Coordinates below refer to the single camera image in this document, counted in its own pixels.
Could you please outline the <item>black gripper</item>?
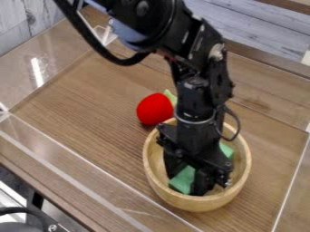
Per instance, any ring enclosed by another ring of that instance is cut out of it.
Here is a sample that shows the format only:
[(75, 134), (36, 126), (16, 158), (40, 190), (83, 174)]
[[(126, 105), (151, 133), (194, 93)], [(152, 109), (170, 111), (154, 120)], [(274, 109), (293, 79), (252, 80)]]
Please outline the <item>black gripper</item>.
[(176, 120), (176, 124), (160, 123), (156, 127), (158, 144), (163, 148), (163, 162), (168, 179), (186, 165), (195, 169), (191, 196), (203, 196), (215, 186), (224, 188), (234, 170), (231, 159), (222, 152), (220, 139), (224, 121), (215, 117), (207, 121)]

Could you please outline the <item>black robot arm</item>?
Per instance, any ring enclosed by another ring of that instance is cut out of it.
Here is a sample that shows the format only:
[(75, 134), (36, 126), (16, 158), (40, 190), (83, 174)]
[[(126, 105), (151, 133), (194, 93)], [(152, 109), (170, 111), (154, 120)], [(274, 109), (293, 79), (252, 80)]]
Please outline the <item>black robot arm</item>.
[(220, 33), (192, 13), (184, 0), (88, 0), (109, 16), (122, 43), (135, 51), (134, 56), (120, 59), (101, 45), (68, 0), (52, 1), (108, 61), (130, 66), (151, 53), (164, 57), (176, 88), (176, 124), (156, 126), (168, 180), (175, 181), (192, 168), (188, 195), (202, 196), (214, 187), (226, 187), (234, 165), (220, 149), (220, 141), (226, 138), (224, 117), (232, 113), (226, 102), (232, 97), (234, 83)]

